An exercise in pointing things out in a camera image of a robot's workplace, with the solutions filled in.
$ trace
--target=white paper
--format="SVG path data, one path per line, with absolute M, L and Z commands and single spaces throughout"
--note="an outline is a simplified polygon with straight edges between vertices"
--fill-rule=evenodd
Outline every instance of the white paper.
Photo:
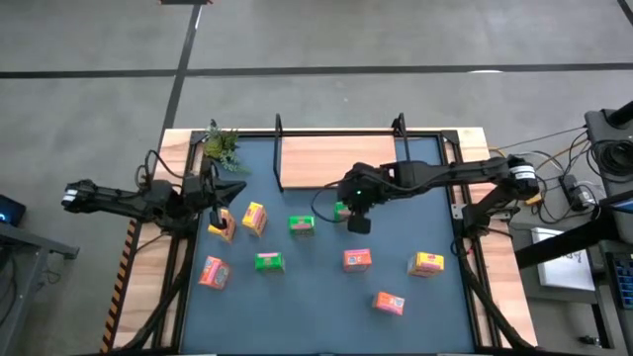
M 532 242 L 538 243 L 562 231 L 549 228 L 532 228 Z M 587 251 L 577 251 L 538 265 L 541 286 L 595 291 Z

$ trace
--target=small carton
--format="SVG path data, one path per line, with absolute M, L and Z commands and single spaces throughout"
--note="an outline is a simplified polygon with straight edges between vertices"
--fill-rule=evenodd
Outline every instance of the small carton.
M 315 217 L 293 216 L 288 218 L 288 229 L 293 237 L 314 236 Z
M 405 299 L 390 295 L 389 293 L 378 292 L 374 298 L 373 306 L 383 312 L 402 315 L 405 312 Z
M 264 226 L 266 226 L 267 220 L 264 206 L 253 202 L 248 205 L 241 224 L 248 229 L 248 233 L 251 235 L 261 237 L 264 233 Z
M 362 272 L 371 265 L 372 254 L 369 248 L 343 252 L 343 270 L 345 272 Z
M 444 256 L 417 252 L 408 261 L 407 272 L 413 276 L 430 277 L 444 271 Z
M 230 268 L 220 258 L 207 256 L 198 284 L 221 290 L 225 287 Z
M 263 272 L 285 272 L 286 262 L 279 252 L 257 253 L 255 270 Z
M 220 219 L 226 220 L 226 228 L 220 230 L 219 228 L 209 224 L 208 231 L 219 235 L 222 240 L 231 243 L 233 241 L 233 236 L 235 235 L 235 219 L 228 212 L 228 209 L 225 208 L 220 209 Z
M 334 219 L 336 221 L 345 221 L 350 215 L 352 215 L 352 212 L 349 211 L 349 208 L 347 208 L 343 202 L 336 202 L 336 204 L 334 204 Z

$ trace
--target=potted plant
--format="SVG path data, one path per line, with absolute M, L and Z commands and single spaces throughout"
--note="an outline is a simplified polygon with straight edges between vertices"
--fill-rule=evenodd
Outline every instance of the potted plant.
M 241 165 L 235 154 L 235 150 L 238 148 L 238 138 L 237 130 L 223 131 L 218 127 L 216 121 L 211 119 L 211 123 L 207 127 L 205 156 L 219 162 L 229 172 L 248 173 L 248 169 Z

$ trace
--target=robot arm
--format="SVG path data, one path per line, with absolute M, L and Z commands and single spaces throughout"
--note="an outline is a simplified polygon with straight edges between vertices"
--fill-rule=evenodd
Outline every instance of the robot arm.
M 211 224 L 226 228 L 220 220 L 218 207 L 228 204 L 246 186 L 241 181 L 222 181 L 212 174 L 211 162 L 203 162 L 201 175 L 187 174 L 180 193 L 166 180 L 153 180 L 138 192 L 100 187 L 91 180 L 80 180 L 66 186 L 61 204 L 71 213 L 106 212 L 136 219 L 141 223 L 153 222 L 163 232 L 171 234 L 195 232 L 195 219 L 207 208 Z
M 371 226 L 365 214 L 376 204 L 411 198 L 434 187 L 477 183 L 493 183 L 497 187 L 478 204 L 464 207 L 464 235 L 476 233 L 477 226 L 488 225 L 494 210 L 539 192 L 534 167 L 522 158 L 510 156 L 449 165 L 398 161 L 375 168 L 356 163 L 339 182 L 337 196 L 351 212 L 348 229 L 368 233 Z

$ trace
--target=concrete floor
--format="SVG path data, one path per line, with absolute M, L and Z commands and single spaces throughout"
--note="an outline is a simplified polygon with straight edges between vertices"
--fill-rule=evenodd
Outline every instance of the concrete floor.
M 4 0 L 0 71 L 174 69 L 190 15 L 190 6 L 153 0 Z M 618 61 L 633 62 L 633 27 L 615 0 L 233 0 L 203 8 L 189 67 Z M 490 145 L 505 145 L 617 108 L 632 99 L 632 83 L 633 71 L 187 78 L 174 127 L 214 118 L 270 128 L 275 113 L 286 128 L 383 127 L 404 112 L 410 127 L 484 127 Z M 98 349 L 127 220 L 65 213 L 61 192 L 81 178 L 131 188 L 158 144 L 172 84 L 0 80 L 0 192 L 28 206 L 26 228 L 81 246 L 72 263 L 50 261 L 61 282 L 38 293 L 18 354 Z M 515 151 L 555 152 L 574 136 Z M 582 163 L 575 173 L 598 181 Z M 595 334 L 588 306 L 529 304 L 541 346 L 622 354 L 576 342 Z

